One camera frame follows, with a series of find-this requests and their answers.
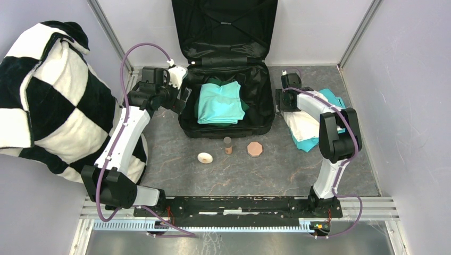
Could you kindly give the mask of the white shirt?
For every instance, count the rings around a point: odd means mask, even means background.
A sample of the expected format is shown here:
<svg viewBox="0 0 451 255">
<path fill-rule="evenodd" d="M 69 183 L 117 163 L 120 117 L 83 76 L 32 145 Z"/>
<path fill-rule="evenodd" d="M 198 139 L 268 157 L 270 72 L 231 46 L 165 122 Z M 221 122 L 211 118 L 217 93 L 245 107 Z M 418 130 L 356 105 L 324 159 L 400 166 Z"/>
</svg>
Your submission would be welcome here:
<svg viewBox="0 0 451 255">
<path fill-rule="evenodd" d="M 295 141 L 319 138 L 320 123 L 306 111 L 283 112 L 282 115 Z"/>
</svg>

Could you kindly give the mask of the teal shorts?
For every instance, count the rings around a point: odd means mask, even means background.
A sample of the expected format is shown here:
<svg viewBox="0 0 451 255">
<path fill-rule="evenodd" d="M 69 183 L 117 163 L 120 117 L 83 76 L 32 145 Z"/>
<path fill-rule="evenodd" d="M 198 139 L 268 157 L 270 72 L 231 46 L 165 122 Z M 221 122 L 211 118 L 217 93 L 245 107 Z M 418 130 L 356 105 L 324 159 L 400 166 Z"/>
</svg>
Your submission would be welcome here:
<svg viewBox="0 0 451 255">
<path fill-rule="evenodd" d="M 318 91 L 318 93 L 322 94 L 320 96 L 322 99 L 327 100 L 329 103 L 336 105 L 337 107 L 345 108 L 346 105 L 341 97 L 335 96 L 335 94 L 329 89 L 322 89 Z M 309 152 L 316 145 L 319 144 L 319 138 L 311 138 L 308 140 L 304 140 L 301 142 L 295 141 L 294 136 L 291 133 L 291 137 L 297 149 L 302 150 L 304 152 Z"/>
</svg>

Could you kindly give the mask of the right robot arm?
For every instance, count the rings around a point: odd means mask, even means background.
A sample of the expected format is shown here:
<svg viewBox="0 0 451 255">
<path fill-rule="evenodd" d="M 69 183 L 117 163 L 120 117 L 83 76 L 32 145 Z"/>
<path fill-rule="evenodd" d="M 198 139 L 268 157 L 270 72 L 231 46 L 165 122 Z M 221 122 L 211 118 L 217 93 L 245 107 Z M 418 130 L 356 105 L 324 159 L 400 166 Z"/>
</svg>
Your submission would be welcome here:
<svg viewBox="0 0 451 255">
<path fill-rule="evenodd" d="M 357 113 L 351 107 L 332 104 L 318 91 L 303 88 L 296 72 L 284 70 L 281 84 L 282 87 L 275 91 L 275 101 L 291 134 L 307 128 L 307 124 L 299 120 L 300 114 L 310 116 L 318 123 L 312 134 L 318 139 L 323 159 L 306 203 L 308 212 L 320 217 L 337 203 L 336 188 L 343 171 L 362 148 Z"/>
</svg>

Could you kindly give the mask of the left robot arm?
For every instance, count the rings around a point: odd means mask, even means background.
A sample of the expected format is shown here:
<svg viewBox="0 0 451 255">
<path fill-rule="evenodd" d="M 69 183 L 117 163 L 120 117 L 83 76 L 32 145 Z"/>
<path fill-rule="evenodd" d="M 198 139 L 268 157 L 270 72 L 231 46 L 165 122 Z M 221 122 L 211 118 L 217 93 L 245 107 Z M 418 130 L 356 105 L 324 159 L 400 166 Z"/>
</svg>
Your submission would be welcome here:
<svg viewBox="0 0 451 255">
<path fill-rule="evenodd" d="M 136 184 L 127 177 L 132 153 L 141 134 L 160 107 L 181 114 L 192 90 L 181 89 L 188 70 L 179 65 L 167 69 L 144 67 L 141 80 L 128 92 L 114 133 L 93 166 L 83 167 L 81 177 L 92 202 L 128 209 L 147 206 L 153 216 L 162 216 L 167 202 L 162 191 Z"/>
</svg>

